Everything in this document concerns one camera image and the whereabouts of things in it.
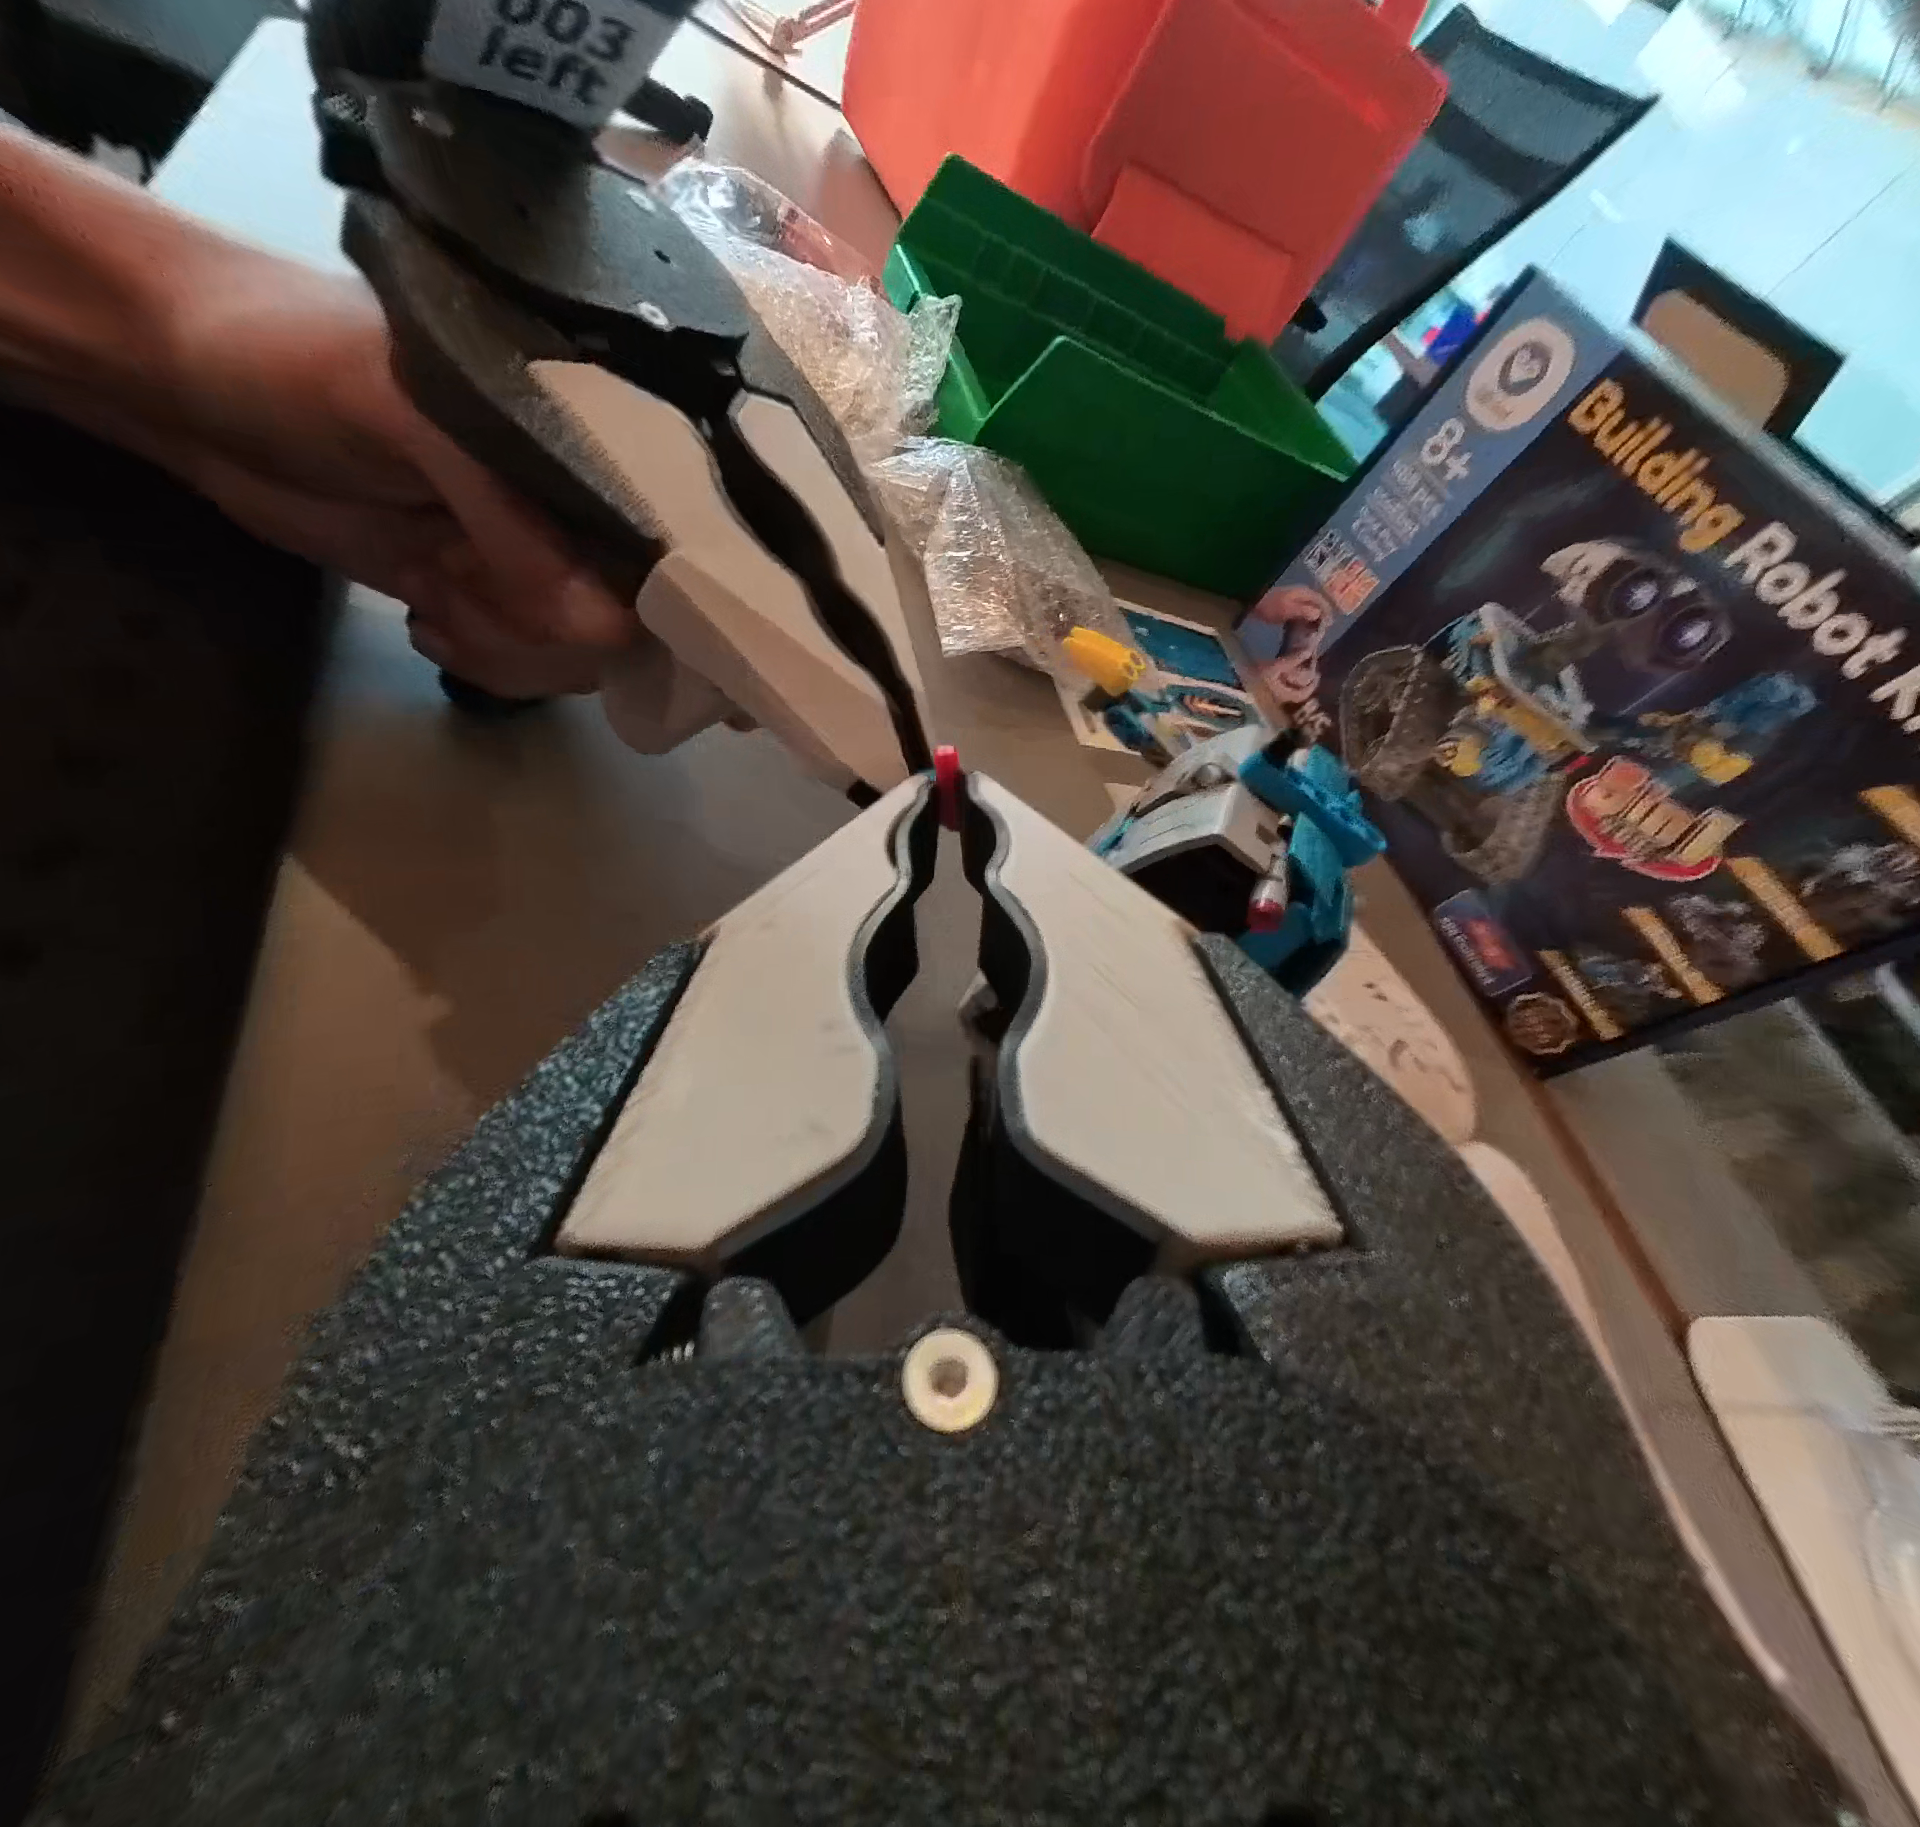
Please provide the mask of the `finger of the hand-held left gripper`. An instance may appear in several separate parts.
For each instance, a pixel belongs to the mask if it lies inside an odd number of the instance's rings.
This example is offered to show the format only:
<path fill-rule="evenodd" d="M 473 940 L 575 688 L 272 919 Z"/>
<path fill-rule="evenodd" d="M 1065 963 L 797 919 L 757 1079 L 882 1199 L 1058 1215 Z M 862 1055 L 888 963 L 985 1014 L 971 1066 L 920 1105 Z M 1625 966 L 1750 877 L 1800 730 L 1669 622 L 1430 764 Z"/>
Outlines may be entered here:
<path fill-rule="evenodd" d="M 604 689 L 642 751 L 730 717 L 778 736 L 821 779 L 875 796 L 905 770 L 875 684 L 829 640 L 772 538 L 766 493 L 735 436 L 586 363 L 533 376 L 660 557 L 638 578 L 638 646 Z"/>
<path fill-rule="evenodd" d="M 933 767 L 926 698 L 882 522 L 789 401 L 741 391 L 735 436 L 766 493 L 772 538 L 835 649 L 876 688 L 905 773 Z"/>

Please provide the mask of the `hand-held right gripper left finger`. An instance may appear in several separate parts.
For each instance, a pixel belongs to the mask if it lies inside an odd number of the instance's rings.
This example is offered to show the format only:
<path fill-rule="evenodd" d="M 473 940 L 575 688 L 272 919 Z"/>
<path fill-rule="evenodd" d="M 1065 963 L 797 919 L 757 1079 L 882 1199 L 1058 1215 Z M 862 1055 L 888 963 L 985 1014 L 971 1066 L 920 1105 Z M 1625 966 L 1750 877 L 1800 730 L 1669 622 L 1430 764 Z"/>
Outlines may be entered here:
<path fill-rule="evenodd" d="M 885 1020 L 938 843 L 911 778 L 715 921 L 565 1209 L 575 1259 L 876 1269 L 907 1203 Z"/>

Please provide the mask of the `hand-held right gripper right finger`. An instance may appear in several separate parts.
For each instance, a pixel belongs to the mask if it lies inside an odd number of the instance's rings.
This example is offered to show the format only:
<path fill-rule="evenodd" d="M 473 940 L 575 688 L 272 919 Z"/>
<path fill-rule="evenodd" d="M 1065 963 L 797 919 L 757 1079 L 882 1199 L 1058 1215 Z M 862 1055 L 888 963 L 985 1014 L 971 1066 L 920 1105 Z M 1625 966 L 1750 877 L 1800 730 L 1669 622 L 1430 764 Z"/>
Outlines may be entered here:
<path fill-rule="evenodd" d="M 1342 1244 L 1193 928 L 979 772 L 960 839 L 982 907 L 994 1244 L 1025 1272 Z"/>

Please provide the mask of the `grey blue brick robot model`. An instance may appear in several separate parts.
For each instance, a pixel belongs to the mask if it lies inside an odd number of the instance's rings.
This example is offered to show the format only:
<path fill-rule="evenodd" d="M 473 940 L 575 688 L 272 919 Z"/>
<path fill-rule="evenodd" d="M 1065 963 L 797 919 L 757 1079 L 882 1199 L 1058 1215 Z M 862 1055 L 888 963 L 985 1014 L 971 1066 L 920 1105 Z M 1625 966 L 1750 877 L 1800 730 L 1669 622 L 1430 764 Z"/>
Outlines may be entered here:
<path fill-rule="evenodd" d="M 1355 871 L 1386 837 L 1336 753 L 1268 723 L 1162 763 L 1086 846 L 1305 998 L 1347 952 Z"/>

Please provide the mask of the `person's left forearm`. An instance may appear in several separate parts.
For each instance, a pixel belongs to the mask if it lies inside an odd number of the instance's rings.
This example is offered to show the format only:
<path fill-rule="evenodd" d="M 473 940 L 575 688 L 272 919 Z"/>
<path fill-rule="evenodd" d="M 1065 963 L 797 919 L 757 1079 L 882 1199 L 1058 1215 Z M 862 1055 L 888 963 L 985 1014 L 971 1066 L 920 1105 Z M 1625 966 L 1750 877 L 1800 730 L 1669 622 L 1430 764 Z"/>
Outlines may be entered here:
<path fill-rule="evenodd" d="M 433 501 L 361 285 L 232 243 L 11 119 L 4 398 L 133 453 L 255 540 L 367 561 Z"/>

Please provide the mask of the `person's left hand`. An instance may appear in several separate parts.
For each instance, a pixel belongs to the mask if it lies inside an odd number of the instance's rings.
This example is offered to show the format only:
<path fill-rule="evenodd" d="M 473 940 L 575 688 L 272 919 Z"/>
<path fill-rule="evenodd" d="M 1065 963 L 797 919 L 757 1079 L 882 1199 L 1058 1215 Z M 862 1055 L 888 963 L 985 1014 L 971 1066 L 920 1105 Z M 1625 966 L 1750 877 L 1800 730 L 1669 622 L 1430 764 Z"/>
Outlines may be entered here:
<path fill-rule="evenodd" d="M 595 689 L 636 645 L 633 605 L 411 403 L 386 334 L 330 343 L 307 384 L 318 398 L 293 420 L 293 463 L 323 557 L 402 602 L 416 649 L 476 688 Z"/>

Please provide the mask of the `green plastic bin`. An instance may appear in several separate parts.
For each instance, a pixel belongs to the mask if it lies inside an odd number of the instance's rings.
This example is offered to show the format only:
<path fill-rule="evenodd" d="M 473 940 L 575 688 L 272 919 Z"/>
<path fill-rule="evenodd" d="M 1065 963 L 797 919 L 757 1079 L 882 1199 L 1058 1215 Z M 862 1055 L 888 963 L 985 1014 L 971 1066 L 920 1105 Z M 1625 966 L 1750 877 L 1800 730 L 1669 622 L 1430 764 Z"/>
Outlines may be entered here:
<path fill-rule="evenodd" d="M 1356 473 L 1264 344 L 958 155 L 882 288 L 958 304 L 933 431 L 1021 468 L 1095 560 L 1250 600 Z"/>

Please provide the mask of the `metal laptop stand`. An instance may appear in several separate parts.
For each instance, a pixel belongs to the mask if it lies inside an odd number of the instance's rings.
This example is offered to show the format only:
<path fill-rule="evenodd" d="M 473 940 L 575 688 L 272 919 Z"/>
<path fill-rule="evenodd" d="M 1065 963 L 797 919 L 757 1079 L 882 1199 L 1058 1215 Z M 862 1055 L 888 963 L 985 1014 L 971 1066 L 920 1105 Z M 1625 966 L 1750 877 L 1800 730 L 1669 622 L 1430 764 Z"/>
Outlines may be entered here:
<path fill-rule="evenodd" d="M 817 94 L 843 104 L 858 0 L 700 0 L 693 20 L 709 36 Z"/>

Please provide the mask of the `sticker sheet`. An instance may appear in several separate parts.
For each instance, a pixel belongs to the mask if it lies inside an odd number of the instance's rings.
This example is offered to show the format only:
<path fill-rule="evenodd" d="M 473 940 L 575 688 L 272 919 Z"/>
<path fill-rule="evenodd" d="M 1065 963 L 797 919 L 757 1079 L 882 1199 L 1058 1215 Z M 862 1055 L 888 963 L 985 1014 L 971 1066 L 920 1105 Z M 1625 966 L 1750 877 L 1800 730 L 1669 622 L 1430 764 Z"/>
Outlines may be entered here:
<path fill-rule="evenodd" d="M 1268 727 L 1222 634 L 1180 615 L 1118 605 L 1112 634 L 1076 625 L 1057 688 L 1081 746 L 1152 764 L 1218 734 Z"/>

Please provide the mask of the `orange storage box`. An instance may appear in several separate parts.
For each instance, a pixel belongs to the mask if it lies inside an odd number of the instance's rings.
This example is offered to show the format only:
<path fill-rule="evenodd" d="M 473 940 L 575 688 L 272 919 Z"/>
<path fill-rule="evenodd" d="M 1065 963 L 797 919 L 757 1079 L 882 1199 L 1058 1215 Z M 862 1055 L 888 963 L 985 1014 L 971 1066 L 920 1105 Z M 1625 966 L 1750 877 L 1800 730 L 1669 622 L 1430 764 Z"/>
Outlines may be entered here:
<path fill-rule="evenodd" d="M 1427 0 L 858 0 L 843 113 L 903 213 L 950 157 L 1278 338 L 1446 98 Z"/>

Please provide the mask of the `dark perforated chair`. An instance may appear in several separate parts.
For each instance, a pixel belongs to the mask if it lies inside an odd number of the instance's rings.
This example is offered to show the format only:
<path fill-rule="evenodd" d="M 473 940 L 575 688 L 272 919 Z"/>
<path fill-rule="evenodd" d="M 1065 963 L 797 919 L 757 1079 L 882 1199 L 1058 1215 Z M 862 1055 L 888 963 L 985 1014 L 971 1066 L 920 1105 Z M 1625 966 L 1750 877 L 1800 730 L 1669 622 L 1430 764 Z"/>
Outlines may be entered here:
<path fill-rule="evenodd" d="M 61 1732 L 337 613 L 167 473 L 4 406 L 4 1823 Z"/>

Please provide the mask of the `dark blue robot kit box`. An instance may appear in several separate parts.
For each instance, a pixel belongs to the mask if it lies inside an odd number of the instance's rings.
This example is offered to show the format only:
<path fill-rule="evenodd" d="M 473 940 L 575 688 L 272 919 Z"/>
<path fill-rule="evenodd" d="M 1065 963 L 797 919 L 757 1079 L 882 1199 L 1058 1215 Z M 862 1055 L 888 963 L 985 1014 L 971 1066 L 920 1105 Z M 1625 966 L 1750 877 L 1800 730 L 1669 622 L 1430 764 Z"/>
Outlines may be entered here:
<path fill-rule="evenodd" d="M 1915 961 L 1908 547 L 1552 279 L 1234 630 L 1534 1074 Z"/>

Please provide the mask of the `black mesh chair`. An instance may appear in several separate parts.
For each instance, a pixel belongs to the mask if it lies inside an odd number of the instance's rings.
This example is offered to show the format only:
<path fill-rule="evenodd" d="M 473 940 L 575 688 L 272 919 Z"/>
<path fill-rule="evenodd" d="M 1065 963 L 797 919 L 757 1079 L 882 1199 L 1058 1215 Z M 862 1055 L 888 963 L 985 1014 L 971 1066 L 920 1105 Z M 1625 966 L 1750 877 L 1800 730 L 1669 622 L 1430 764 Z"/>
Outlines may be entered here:
<path fill-rule="evenodd" d="M 1419 40 L 1446 98 L 1272 352 L 1312 401 L 1655 107 L 1555 64 L 1457 4 Z"/>

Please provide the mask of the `instruction booklet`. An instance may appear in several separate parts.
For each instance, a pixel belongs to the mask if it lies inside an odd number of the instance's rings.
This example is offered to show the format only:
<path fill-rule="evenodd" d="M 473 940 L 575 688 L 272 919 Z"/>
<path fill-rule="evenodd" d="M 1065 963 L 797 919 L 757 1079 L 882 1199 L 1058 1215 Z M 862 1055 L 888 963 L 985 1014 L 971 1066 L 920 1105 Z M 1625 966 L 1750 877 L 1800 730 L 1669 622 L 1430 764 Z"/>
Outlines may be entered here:
<path fill-rule="evenodd" d="M 1793 1003 L 1530 1082 L 1427 952 L 1309 1001 L 1542 1263 L 1696 1568 L 1867 1804 L 1915 1823 L 1915 1150 Z"/>

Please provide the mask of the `black framed tan panel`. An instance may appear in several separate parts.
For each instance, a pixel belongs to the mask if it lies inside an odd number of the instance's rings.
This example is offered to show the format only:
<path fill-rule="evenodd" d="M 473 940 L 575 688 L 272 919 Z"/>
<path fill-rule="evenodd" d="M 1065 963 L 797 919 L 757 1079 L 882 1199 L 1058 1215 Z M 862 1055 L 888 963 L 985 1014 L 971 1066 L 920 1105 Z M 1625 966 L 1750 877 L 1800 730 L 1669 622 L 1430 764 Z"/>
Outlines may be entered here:
<path fill-rule="evenodd" d="M 1630 323 L 1777 440 L 1797 432 L 1843 367 L 1835 348 L 1673 237 L 1661 244 Z"/>

